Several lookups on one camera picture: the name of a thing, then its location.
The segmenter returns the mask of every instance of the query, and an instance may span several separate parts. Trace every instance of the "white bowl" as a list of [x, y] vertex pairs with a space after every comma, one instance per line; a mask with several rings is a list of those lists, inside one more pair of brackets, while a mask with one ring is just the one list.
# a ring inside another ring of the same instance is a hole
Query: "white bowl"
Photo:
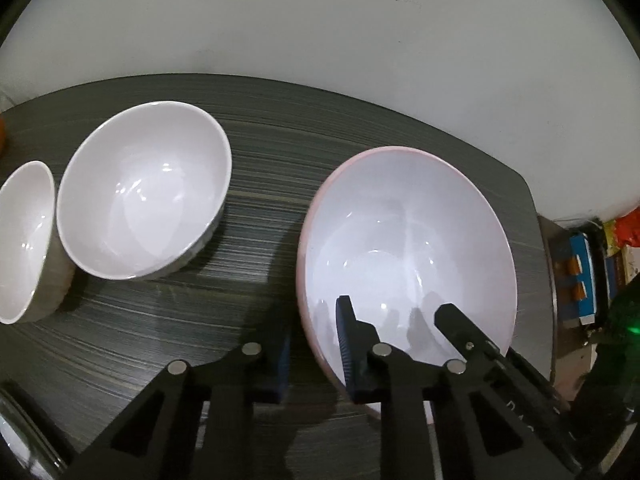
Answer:
[[230, 179], [228, 139], [204, 110], [172, 101], [124, 110], [98, 126], [66, 168], [62, 243], [100, 278], [166, 275], [211, 238]]
[[56, 186], [43, 162], [27, 162], [0, 188], [0, 321], [36, 321], [55, 311], [75, 266], [58, 238]]
[[461, 358], [433, 324], [443, 303], [503, 353], [513, 335], [516, 275], [500, 222], [462, 173], [412, 148], [360, 153], [322, 184], [302, 227], [296, 287], [306, 337], [338, 386], [335, 300], [343, 294], [381, 341], [435, 365]]

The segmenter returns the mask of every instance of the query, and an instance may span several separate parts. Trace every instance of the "bowl exterior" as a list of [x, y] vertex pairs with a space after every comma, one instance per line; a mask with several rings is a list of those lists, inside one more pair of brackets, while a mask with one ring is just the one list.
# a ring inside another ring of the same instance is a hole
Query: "bowl exterior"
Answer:
[[55, 223], [51, 230], [49, 250], [40, 273], [40, 281], [31, 303], [19, 323], [37, 321], [53, 314], [68, 293], [76, 266], [66, 255]]
[[220, 225], [220, 221], [222, 220], [222, 215], [225, 211], [225, 203], [222, 204], [220, 210], [216, 214], [216, 217], [213, 219], [213, 222], [207, 227], [206, 231], [202, 234], [200, 238], [194, 243], [191, 247], [189, 247], [183, 254], [181, 254], [176, 260], [172, 261], [167, 266], [162, 267], [161, 269], [156, 270], [150, 274], [145, 274], [144, 276], [137, 276], [132, 278], [133, 281], [146, 281], [146, 280], [156, 280], [158, 278], [164, 278], [165, 276], [175, 272], [176, 270], [180, 270], [185, 265], [187, 265], [191, 260], [196, 257], [205, 245], [209, 243], [211, 237], [213, 236], [214, 231]]

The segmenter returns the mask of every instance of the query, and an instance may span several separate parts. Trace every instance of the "pink bowl rim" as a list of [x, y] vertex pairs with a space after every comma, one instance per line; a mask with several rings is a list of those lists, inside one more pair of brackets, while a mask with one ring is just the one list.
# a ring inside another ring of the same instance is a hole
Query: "pink bowl rim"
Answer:
[[[298, 255], [296, 258], [296, 297], [298, 300], [298, 311], [300, 312], [300, 319], [302, 320], [302, 328], [305, 331], [306, 340], [308, 341], [311, 351], [313, 352], [314, 357], [316, 358], [316, 362], [318, 362], [318, 365], [322, 369], [322, 372], [327, 376], [327, 378], [334, 384], [334, 386], [338, 389], [338, 391], [340, 391], [343, 395], [347, 394], [346, 388], [344, 384], [342, 384], [342, 381], [334, 373], [333, 369], [329, 366], [329, 363], [324, 358], [324, 354], [322, 353], [322, 350], [320, 348], [320, 343], [318, 342], [318, 338], [316, 337], [316, 333], [314, 332], [314, 329], [313, 329], [313, 323], [311, 321], [309, 307], [308, 307], [308, 304], [306, 304], [306, 286], [305, 286], [306, 248], [308, 246], [309, 235], [312, 229], [312, 225], [313, 225], [316, 213], [318, 212], [318, 208], [322, 203], [322, 199], [324, 198], [329, 188], [334, 184], [334, 182], [338, 179], [338, 177], [340, 177], [341, 174], [343, 174], [344, 171], [347, 170], [348, 167], [352, 166], [353, 164], [362, 160], [363, 158], [366, 158], [371, 155], [375, 155], [377, 153], [384, 153], [384, 152], [415, 153], [417, 155], [426, 156], [432, 160], [435, 160], [438, 163], [448, 166], [460, 177], [462, 177], [473, 189], [475, 189], [478, 195], [481, 197], [481, 199], [484, 200], [484, 202], [487, 204], [489, 210], [491, 211], [492, 215], [495, 218], [495, 221], [500, 226], [500, 232], [502, 233], [502, 236], [504, 237], [504, 242], [507, 248], [509, 249], [508, 253], [509, 253], [509, 258], [511, 260], [511, 268], [513, 269], [513, 284], [514, 284], [514, 287], [513, 287], [514, 309], [513, 309], [512, 325], [515, 327], [516, 312], [518, 309], [518, 283], [516, 280], [516, 272], [515, 272], [515, 266], [513, 263], [513, 254], [511, 253], [511, 246], [509, 244], [507, 235], [504, 233], [504, 228], [502, 227], [502, 223], [500, 222], [500, 219], [495, 214], [494, 208], [491, 206], [491, 204], [489, 204], [489, 201], [478, 189], [478, 187], [473, 182], [471, 182], [464, 173], [462, 173], [458, 168], [449, 164], [446, 160], [442, 160], [439, 156], [433, 155], [433, 153], [424, 152], [423, 150], [418, 150], [417, 148], [409, 148], [407, 146], [381, 146], [379, 148], [371, 148], [370, 150], [365, 150], [364, 152], [357, 153], [356, 155], [353, 155], [351, 158], [343, 162], [340, 166], [338, 166], [332, 172], [332, 174], [329, 175], [327, 179], [322, 183], [318, 191], [316, 191], [316, 194], [314, 195], [313, 200], [311, 201], [309, 209], [306, 212], [305, 220], [303, 221], [303, 224], [302, 224], [302, 229], [300, 230], [300, 241], [298, 242]], [[500, 352], [503, 355], [506, 354], [507, 350], [509, 349], [509, 346], [510, 344], [507, 344], [506, 346], [503, 345], [502, 347], [500, 347]], [[376, 418], [380, 417], [380, 414], [378, 412], [376, 412], [373, 409], [370, 409], [368, 406], [365, 406], [365, 409], [366, 409], [366, 412], [369, 413], [369, 415], [375, 416]]]

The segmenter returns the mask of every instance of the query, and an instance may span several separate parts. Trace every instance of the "bowl rim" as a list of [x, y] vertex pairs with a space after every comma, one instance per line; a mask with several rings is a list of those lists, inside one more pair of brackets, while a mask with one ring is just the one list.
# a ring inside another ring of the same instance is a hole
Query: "bowl rim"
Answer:
[[[513, 290], [514, 290], [514, 309], [513, 309], [513, 326], [515, 327], [516, 321], [516, 313], [518, 309], [518, 283], [516, 278], [515, 265], [513, 263], [513, 253], [511, 252], [511, 245], [509, 244], [509, 239], [507, 238], [506, 233], [504, 232], [504, 228], [502, 227], [502, 223], [500, 219], [495, 214], [494, 208], [489, 204], [489, 201], [482, 194], [482, 192], [478, 189], [478, 187], [469, 180], [469, 178], [462, 173], [458, 168], [449, 164], [446, 160], [441, 159], [437, 155], [433, 155], [433, 153], [425, 152], [423, 150], [419, 150], [417, 148], [409, 148], [408, 146], [380, 146], [378, 148], [371, 148], [369, 150], [365, 150], [364, 152], [357, 153], [353, 155], [348, 160], [344, 161], [340, 166], [338, 166], [332, 173], [326, 178], [326, 180], [319, 187], [318, 191], [314, 195], [311, 204], [309, 205], [309, 209], [306, 212], [305, 219], [302, 224], [302, 229], [300, 229], [300, 241], [298, 242], [298, 254], [296, 258], [296, 299], [298, 303], [298, 312], [300, 313], [300, 319], [302, 321], [302, 329], [305, 332], [306, 341], [308, 342], [311, 351], [313, 352], [314, 357], [316, 358], [316, 362], [321, 368], [322, 372], [325, 376], [334, 384], [334, 386], [340, 391], [343, 395], [348, 396], [347, 389], [342, 381], [338, 378], [338, 376], [334, 373], [334, 370], [329, 366], [326, 358], [324, 357], [324, 353], [320, 348], [320, 343], [318, 338], [316, 337], [316, 333], [313, 329], [313, 322], [311, 320], [311, 315], [309, 311], [308, 304], [306, 302], [306, 250], [308, 247], [309, 236], [311, 233], [311, 229], [313, 227], [314, 219], [316, 217], [316, 213], [318, 212], [319, 205], [322, 203], [322, 199], [324, 198], [326, 192], [329, 188], [334, 184], [334, 182], [347, 170], [348, 167], [352, 166], [356, 162], [362, 160], [371, 155], [375, 155], [377, 153], [385, 153], [385, 152], [406, 152], [406, 153], [415, 153], [417, 155], [426, 156], [438, 163], [444, 164], [448, 166], [451, 170], [457, 173], [460, 177], [462, 177], [466, 183], [468, 183], [472, 189], [474, 189], [480, 198], [487, 204], [489, 211], [494, 216], [495, 221], [500, 227], [500, 232], [504, 237], [504, 242], [508, 248], [508, 254], [511, 261], [511, 269], [513, 269]], [[500, 347], [500, 352], [505, 355], [507, 350], [509, 349], [511, 342], [509, 342], [505, 347]], [[372, 409], [368, 405], [364, 405], [364, 410], [369, 413], [369, 415], [375, 416], [376, 418], [380, 418], [380, 413], [376, 410]]]
[[74, 252], [69, 248], [68, 241], [66, 240], [65, 231], [64, 231], [62, 225], [60, 225], [60, 222], [58, 222], [58, 219], [60, 217], [59, 216], [59, 212], [60, 212], [60, 208], [61, 208], [61, 201], [58, 200], [57, 205], [56, 205], [56, 222], [57, 222], [57, 226], [58, 226], [58, 234], [60, 236], [60, 241], [62, 241], [62, 245], [65, 248], [65, 251], [68, 254], [68, 256], [71, 258], [71, 260], [78, 267], [80, 267], [82, 270], [84, 270], [85, 272], [89, 273], [92, 276], [97, 276], [98, 278], [102, 278], [104, 280], [112, 280], [112, 281], [116, 281], [116, 282], [117, 281], [123, 281], [123, 280], [135, 280], [135, 279], [142, 279], [145, 276], [149, 276], [149, 275], [155, 274], [156, 272], [164, 269], [165, 267], [170, 266], [172, 263], [174, 263], [176, 260], [180, 259], [181, 256], [183, 256], [185, 253], [187, 253], [193, 246], [195, 246], [198, 243], [198, 241], [200, 240], [202, 235], [204, 233], [206, 233], [207, 230], [213, 224], [213, 222], [215, 222], [220, 210], [222, 209], [222, 207], [223, 207], [223, 205], [225, 203], [226, 195], [227, 195], [228, 190], [229, 190], [229, 184], [231, 182], [231, 172], [232, 172], [232, 164], [233, 164], [232, 154], [231, 154], [231, 146], [229, 144], [229, 139], [226, 136], [226, 131], [220, 125], [220, 123], [217, 120], [215, 120], [215, 118], [211, 114], [209, 114], [208, 112], [204, 111], [202, 108], [199, 108], [199, 107], [197, 107], [195, 105], [192, 105], [190, 103], [184, 103], [182, 101], [171, 101], [171, 100], [167, 100], [167, 101], [151, 101], [151, 102], [148, 102], [148, 103], [141, 103], [141, 104], [126, 108], [125, 110], [122, 110], [122, 111], [118, 112], [117, 114], [115, 114], [114, 116], [110, 117], [109, 119], [104, 121], [102, 124], [100, 124], [96, 129], [94, 129], [86, 137], [86, 139], [82, 141], [80, 146], [78, 146], [78, 148], [74, 152], [73, 156], [69, 160], [68, 164], [66, 165], [65, 173], [62, 175], [62, 179], [60, 180], [60, 189], [58, 191], [58, 198], [60, 198], [60, 196], [62, 196], [62, 192], [63, 192], [63, 189], [65, 187], [66, 180], [68, 179], [69, 169], [73, 166], [73, 164], [78, 159], [78, 157], [81, 156], [81, 153], [86, 149], [86, 146], [92, 141], [94, 136], [96, 136], [97, 134], [100, 134], [100, 132], [103, 130], [103, 128], [105, 126], [107, 126], [108, 124], [110, 124], [111, 122], [115, 121], [117, 118], [119, 118], [119, 117], [121, 117], [123, 115], [130, 114], [133, 111], [138, 111], [138, 110], [140, 110], [142, 108], [151, 108], [151, 107], [155, 107], [155, 106], [158, 106], [158, 105], [177, 106], [177, 107], [180, 107], [180, 108], [186, 108], [186, 109], [189, 109], [189, 110], [191, 110], [193, 112], [196, 112], [197, 114], [199, 114], [202, 117], [206, 118], [209, 121], [209, 123], [213, 126], [213, 129], [222, 138], [222, 143], [223, 143], [223, 146], [224, 146], [225, 160], [226, 160], [227, 164], [226, 164], [226, 171], [225, 171], [225, 181], [224, 181], [224, 184], [223, 184], [223, 187], [222, 187], [222, 191], [220, 192], [220, 196], [218, 198], [218, 201], [215, 204], [213, 215], [212, 215], [211, 219], [209, 220], [209, 222], [202, 229], [202, 232], [197, 237], [195, 237], [192, 241], [190, 241], [184, 248], [182, 248], [180, 250], [180, 253], [177, 254], [175, 258], [173, 258], [173, 259], [171, 259], [169, 261], [165, 260], [165, 261], [159, 262], [158, 264], [156, 264], [154, 266], [151, 266], [151, 267], [147, 267], [146, 269], [142, 270], [141, 272], [137, 272], [135, 274], [107, 274], [107, 273], [100, 272], [99, 270], [96, 270], [96, 269], [92, 268], [91, 266], [85, 264], [84, 262], [81, 262], [75, 256]]
[[[4, 181], [4, 184], [2, 184], [2, 186], [0, 187], [0, 196], [2, 195], [2, 192], [8, 189], [8, 186], [11, 185], [11, 181], [14, 180], [15, 178], [19, 177], [21, 173], [23, 173], [25, 170], [27, 170], [27, 168], [31, 168], [33, 166], [37, 166], [41, 169], [43, 169], [45, 171], [45, 175], [47, 175], [47, 181], [49, 183], [49, 211], [50, 214], [52, 215], [51, 218], [51, 224], [49, 226], [49, 233], [47, 234], [47, 243], [46, 246], [44, 248], [44, 258], [42, 259], [41, 263], [40, 263], [40, 269], [38, 270], [38, 279], [36, 280], [33, 290], [36, 291], [38, 290], [39, 286], [40, 286], [40, 282], [42, 280], [42, 275], [43, 275], [43, 271], [44, 271], [44, 267], [46, 265], [46, 262], [49, 258], [49, 247], [51, 245], [51, 235], [53, 233], [53, 228], [56, 225], [56, 183], [53, 180], [53, 174], [51, 173], [51, 170], [49, 169], [49, 167], [42, 161], [40, 160], [31, 160], [29, 162], [26, 162], [25, 164], [21, 165], [19, 168], [17, 168], [11, 175], [9, 175], [9, 178], [7, 180]], [[29, 307], [33, 304], [33, 299], [36, 297], [35, 294], [32, 294], [28, 300], [25, 302], [24, 306], [20, 309], [20, 312], [14, 316], [14, 317], [5, 317], [2, 314], [0, 314], [0, 322], [3, 324], [13, 324], [16, 323], [17, 321], [20, 321], [20, 319], [24, 316], [24, 314], [26, 314], [27, 310], [29, 309]]]

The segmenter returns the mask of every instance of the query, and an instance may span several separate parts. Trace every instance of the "metal screw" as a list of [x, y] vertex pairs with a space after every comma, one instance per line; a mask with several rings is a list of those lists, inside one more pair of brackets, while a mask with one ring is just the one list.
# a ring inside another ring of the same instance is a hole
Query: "metal screw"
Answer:
[[466, 370], [466, 365], [460, 359], [450, 359], [447, 361], [447, 370], [452, 374], [460, 375]]
[[371, 350], [378, 357], [387, 357], [388, 355], [391, 355], [391, 346], [386, 343], [376, 343], [373, 345]]
[[246, 343], [242, 345], [242, 353], [244, 355], [258, 355], [262, 352], [262, 345], [260, 343]]
[[166, 368], [171, 375], [180, 375], [187, 371], [187, 363], [184, 361], [171, 361]]

